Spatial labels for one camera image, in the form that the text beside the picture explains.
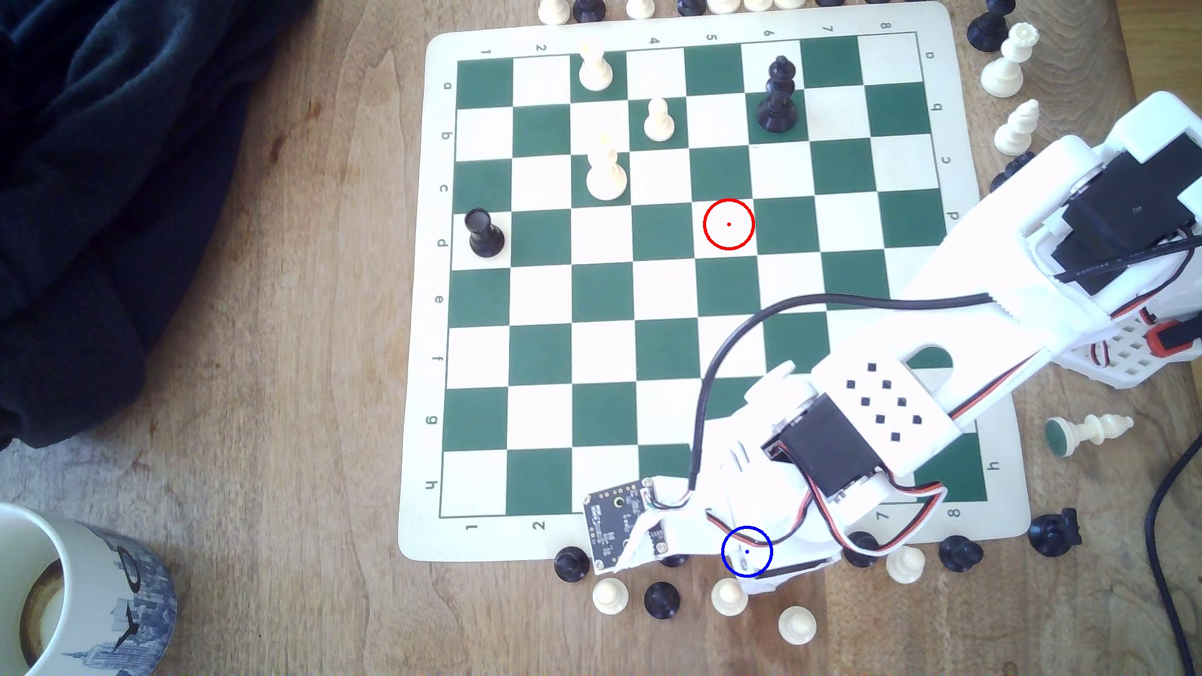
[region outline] captured chess piece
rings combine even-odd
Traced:
[[[965,573],[984,558],[981,545],[964,535],[948,535],[939,542],[939,561],[952,573]]]
[[[1069,550],[1081,544],[1077,510],[1064,508],[1060,514],[1036,516],[1027,529],[1027,540],[1035,551],[1048,558],[1069,553]]]
[[[477,256],[490,259],[505,248],[505,233],[501,232],[500,227],[493,225],[493,217],[484,209],[477,207],[468,212],[463,217],[463,223],[471,232],[468,244]]]

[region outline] wooden table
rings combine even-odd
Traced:
[[[977,0],[947,0],[957,31]],[[611,11],[624,16],[611,0]],[[671,6],[660,2],[660,16]],[[1133,103],[1111,0],[1024,0],[1043,38],[1024,95],[1064,134],[1100,141]],[[672,622],[593,610],[589,586],[546,562],[427,564],[397,548],[422,64],[434,35],[535,22],[535,0],[323,1],[285,40],[252,106],[239,171],[192,290],[150,360],[141,401],[83,439],[0,453],[0,499],[126,532],[159,548],[180,592],[162,674],[208,672],[1172,672],[1179,669],[1143,552],[1154,486],[1202,428],[1188,368],[1129,392],[1048,368],[1016,395],[1035,514],[1081,512],[1085,544],[1043,559],[989,542],[965,575],[902,587],[839,565],[709,607],[715,557],[621,575],[672,581]],[[1014,105],[976,78],[960,40],[982,185]],[[1051,415],[1115,411],[1136,427],[1069,461],[1042,446]],[[1202,603],[1198,488],[1161,516],[1168,579]],[[934,559],[930,547],[924,547]],[[807,647],[776,616],[819,618]]]

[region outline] white square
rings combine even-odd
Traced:
[[[825,291],[822,279],[822,254],[761,254],[756,259],[760,268],[760,307]],[[790,308],[785,313],[820,313],[823,303]]]
[[[876,192],[815,195],[819,220],[819,249],[862,251],[885,247],[881,233],[881,203]]]
[[[584,496],[638,481],[638,446],[572,449],[572,511],[584,511]]]
[[[697,316],[697,266],[692,259],[635,261],[635,319]]]
[[[451,269],[498,269],[510,267],[510,243],[513,242],[513,229],[510,226],[510,212],[489,212],[493,225],[505,233],[505,247],[501,253],[490,259],[482,259],[471,250],[471,232],[464,224],[468,214],[451,217]]]
[[[631,383],[635,378],[633,321],[572,325],[572,383]]]
[[[939,188],[930,135],[874,136],[873,174],[880,192]]]
[[[710,360],[722,342],[750,315],[700,316],[697,318],[697,348],[701,356],[701,372],[709,367]],[[763,324],[749,331],[734,344],[722,366],[718,367],[719,378],[745,378],[763,375],[766,372],[763,354]]]
[[[630,207],[572,209],[572,265],[635,260]]]
[[[630,113],[626,100],[572,103],[571,142],[573,155],[588,155],[597,147],[601,135],[618,153],[630,152]]]
[[[922,82],[917,36],[912,32],[861,35],[859,71],[864,84]]]
[[[751,196],[801,197],[814,194],[810,143],[764,143],[748,148],[751,161]]]
[[[868,99],[863,85],[805,90],[805,132],[810,141],[868,138]]]
[[[684,95],[684,49],[626,52],[626,99]]]
[[[698,378],[636,383],[638,443],[642,445],[690,443],[700,391]]]
[[[570,209],[572,207],[572,158],[542,155],[513,158],[512,203],[514,212]]]
[[[513,108],[464,108],[456,123],[456,160],[513,156]]]
[[[471,326],[447,331],[447,389],[506,387],[510,327]]]
[[[690,148],[748,144],[748,108],[743,94],[708,94],[684,101]]]
[[[513,105],[547,106],[572,100],[571,57],[513,59]]]
[[[505,514],[505,449],[442,453],[442,516]]]
[[[689,149],[635,150],[630,154],[630,203],[674,204],[692,198]]]
[[[802,43],[797,40],[780,42],[744,42],[743,43],[743,91],[764,91],[768,84],[768,66],[785,57],[797,67],[793,84],[797,90],[804,89],[802,81]]]
[[[510,269],[511,325],[570,321],[572,321],[572,266],[531,266]]]
[[[508,447],[566,449],[572,445],[572,385],[510,387]]]

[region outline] black cable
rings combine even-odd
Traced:
[[[1182,474],[1185,466],[1198,455],[1202,449],[1202,434],[1194,439],[1194,444],[1182,455],[1182,459],[1168,470],[1165,480],[1156,488],[1156,494],[1152,497],[1148,506],[1148,517],[1143,522],[1143,541],[1148,547],[1148,565],[1152,567],[1152,577],[1156,581],[1156,591],[1160,592],[1160,601],[1165,604],[1165,613],[1168,616],[1168,625],[1173,629],[1173,640],[1177,641],[1177,652],[1182,657],[1182,670],[1185,676],[1194,676],[1194,659],[1190,658],[1190,646],[1185,642],[1185,631],[1182,629],[1182,621],[1177,617],[1177,606],[1173,605],[1173,597],[1168,593],[1168,583],[1165,581],[1165,571],[1160,568],[1160,556],[1156,553],[1156,512],[1160,511],[1160,503],[1165,502],[1165,496],[1172,488],[1173,481]]]

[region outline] black chess piece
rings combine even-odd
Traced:
[[[680,610],[680,592],[667,582],[654,582],[643,594],[643,607],[655,619],[672,619]]]
[[[981,52],[996,52],[1010,34],[1006,14],[1014,11],[1014,0],[986,0],[986,12],[969,23],[969,45]]]
[[[864,550],[875,550],[881,546],[876,541],[876,538],[873,538],[871,533],[865,533],[863,530],[856,530],[855,533],[849,533],[847,539],[851,540],[852,545],[856,545],[857,547]],[[875,556],[868,556],[868,555],[862,555],[859,552],[853,552],[846,547],[844,547],[843,550],[843,558],[845,558],[847,563],[855,565],[856,568],[868,568],[874,563],[876,563],[877,559],[877,557]]]
[[[1036,516],[1027,529],[1027,540],[1035,551],[1048,558],[1069,553],[1069,550],[1081,544],[1077,510],[1064,508],[1060,514]]]
[[[789,94],[769,91],[755,111],[755,120],[766,131],[780,134],[793,129],[797,124],[797,106]]]
[[[464,225],[471,232],[468,244],[482,259],[490,259],[505,248],[505,232],[493,225],[493,217],[480,207],[463,217]]]
[[[984,558],[981,545],[964,535],[948,535],[939,542],[939,561],[952,573],[964,573]]]
[[[564,547],[555,555],[555,575],[564,582],[579,582],[589,574],[589,555],[579,547]]]

